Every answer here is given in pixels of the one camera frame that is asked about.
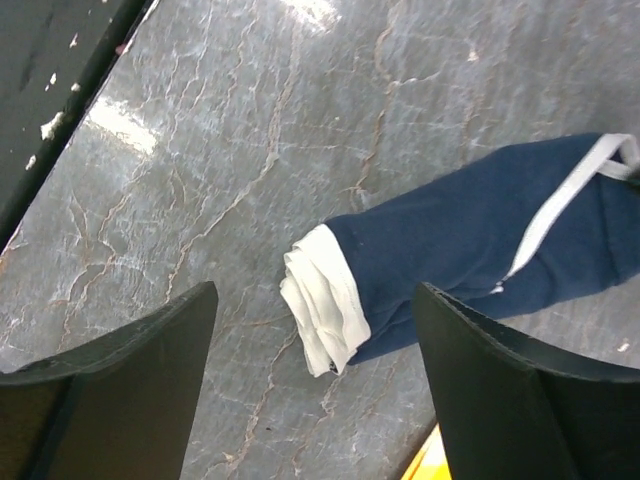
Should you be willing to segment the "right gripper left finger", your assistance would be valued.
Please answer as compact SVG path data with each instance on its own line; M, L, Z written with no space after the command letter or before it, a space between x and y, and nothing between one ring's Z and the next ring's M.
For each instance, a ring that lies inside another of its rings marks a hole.
M1 376L4 479L177 479L215 325L203 282L152 314Z

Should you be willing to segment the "navy blue underwear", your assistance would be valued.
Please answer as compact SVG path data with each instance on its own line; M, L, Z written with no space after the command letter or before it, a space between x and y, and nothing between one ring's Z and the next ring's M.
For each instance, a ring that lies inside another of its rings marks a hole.
M430 284L502 320L639 272L639 146L585 133L502 147L369 210L331 218L284 256L280 292L313 376L417 341Z

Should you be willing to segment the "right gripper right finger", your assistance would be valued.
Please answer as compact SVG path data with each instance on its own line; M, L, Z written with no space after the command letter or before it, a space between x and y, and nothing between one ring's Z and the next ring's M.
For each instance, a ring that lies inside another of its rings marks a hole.
M638 478L638 370L545 343L427 284L412 309L453 478Z

